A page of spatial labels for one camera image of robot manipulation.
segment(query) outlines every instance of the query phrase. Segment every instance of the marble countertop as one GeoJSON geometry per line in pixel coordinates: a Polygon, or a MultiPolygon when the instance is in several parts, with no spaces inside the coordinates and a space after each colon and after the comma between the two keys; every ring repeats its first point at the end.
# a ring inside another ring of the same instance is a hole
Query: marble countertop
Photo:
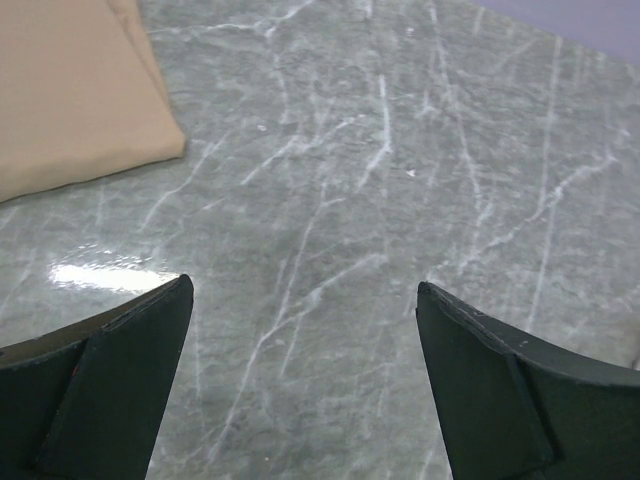
{"type": "Polygon", "coordinates": [[[420,280],[633,364],[640,70],[461,0],[141,6],[187,157],[0,205],[0,335],[191,275],[148,478],[448,478],[420,280]]]}

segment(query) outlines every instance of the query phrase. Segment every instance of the beige cloth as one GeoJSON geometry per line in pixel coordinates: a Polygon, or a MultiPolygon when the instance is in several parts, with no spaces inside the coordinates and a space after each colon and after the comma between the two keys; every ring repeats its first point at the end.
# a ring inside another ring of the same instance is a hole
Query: beige cloth
{"type": "Polygon", "coordinates": [[[0,0],[0,201],[184,144],[136,0],[0,0]]]}

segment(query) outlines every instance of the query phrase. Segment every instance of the folded cloth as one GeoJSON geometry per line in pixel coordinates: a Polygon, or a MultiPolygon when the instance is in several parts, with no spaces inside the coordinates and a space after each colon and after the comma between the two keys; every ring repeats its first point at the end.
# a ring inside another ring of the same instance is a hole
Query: folded cloth
{"type": "Polygon", "coordinates": [[[0,201],[182,156],[136,0],[0,0],[0,201]]]}

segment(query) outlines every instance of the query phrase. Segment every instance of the purple cloth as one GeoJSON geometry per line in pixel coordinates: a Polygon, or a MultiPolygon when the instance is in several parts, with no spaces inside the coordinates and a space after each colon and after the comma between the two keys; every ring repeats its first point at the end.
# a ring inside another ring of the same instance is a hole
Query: purple cloth
{"type": "Polygon", "coordinates": [[[640,64],[640,0],[473,0],[535,27],[640,64]]]}

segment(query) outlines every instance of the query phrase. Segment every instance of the cloth fold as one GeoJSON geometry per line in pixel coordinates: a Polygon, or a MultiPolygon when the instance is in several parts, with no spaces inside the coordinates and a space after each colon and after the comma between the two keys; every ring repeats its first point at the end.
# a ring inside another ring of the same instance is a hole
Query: cloth fold
{"type": "Polygon", "coordinates": [[[0,0],[0,201],[180,157],[135,0],[0,0]]]}

